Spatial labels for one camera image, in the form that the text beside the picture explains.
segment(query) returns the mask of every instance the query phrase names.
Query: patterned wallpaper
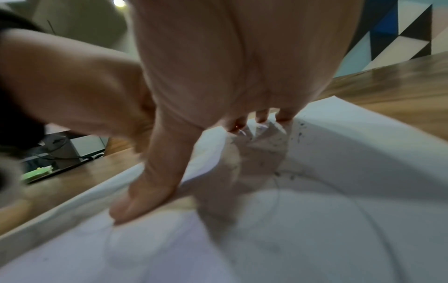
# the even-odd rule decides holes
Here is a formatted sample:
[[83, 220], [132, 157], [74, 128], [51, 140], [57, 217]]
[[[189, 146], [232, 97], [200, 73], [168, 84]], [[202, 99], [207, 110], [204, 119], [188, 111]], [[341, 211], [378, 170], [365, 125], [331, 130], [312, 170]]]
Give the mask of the patterned wallpaper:
[[448, 51], [448, 0], [365, 0], [336, 76]]

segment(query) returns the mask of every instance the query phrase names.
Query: paper sheet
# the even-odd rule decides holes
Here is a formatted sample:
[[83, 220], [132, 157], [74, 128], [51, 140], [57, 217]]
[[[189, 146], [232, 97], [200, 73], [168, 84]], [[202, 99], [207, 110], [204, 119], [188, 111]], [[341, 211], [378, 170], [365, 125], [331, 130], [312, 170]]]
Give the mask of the paper sheet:
[[448, 278], [444, 141], [329, 98], [291, 126], [206, 131], [196, 149], [171, 208], [116, 228], [89, 218], [137, 166], [1, 237], [0, 282]]

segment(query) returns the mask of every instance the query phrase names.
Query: desk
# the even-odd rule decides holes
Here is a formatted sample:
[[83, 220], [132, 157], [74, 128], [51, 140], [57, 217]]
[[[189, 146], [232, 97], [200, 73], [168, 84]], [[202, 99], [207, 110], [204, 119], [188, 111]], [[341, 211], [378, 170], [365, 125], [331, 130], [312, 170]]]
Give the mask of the desk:
[[[330, 96], [448, 140], [448, 52], [335, 78], [319, 99]], [[24, 200], [0, 211], [0, 234], [137, 163], [126, 149], [28, 186]]]

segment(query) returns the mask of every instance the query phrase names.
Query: finger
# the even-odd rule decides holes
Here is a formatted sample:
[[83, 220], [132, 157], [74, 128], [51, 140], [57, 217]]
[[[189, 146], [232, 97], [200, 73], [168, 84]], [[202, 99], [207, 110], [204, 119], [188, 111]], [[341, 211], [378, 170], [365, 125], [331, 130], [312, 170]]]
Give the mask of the finger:
[[268, 116], [269, 116], [269, 108], [257, 111], [255, 113], [255, 122], [264, 123], [266, 122]]
[[154, 209], [175, 192], [202, 131], [157, 110], [145, 169], [130, 185], [127, 194], [114, 202], [109, 210], [117, 223]]
[[237, 119], [229, 118], [225, 119], [222, 126], [226, 131], [241, 130], [246, 127], [248, 115], [240, 116]]
[[302, 107], [280, 108], [280, 111], [275, 114], [275, 120], [277, 122], [292, 120], [300, 110], [302, 110]]

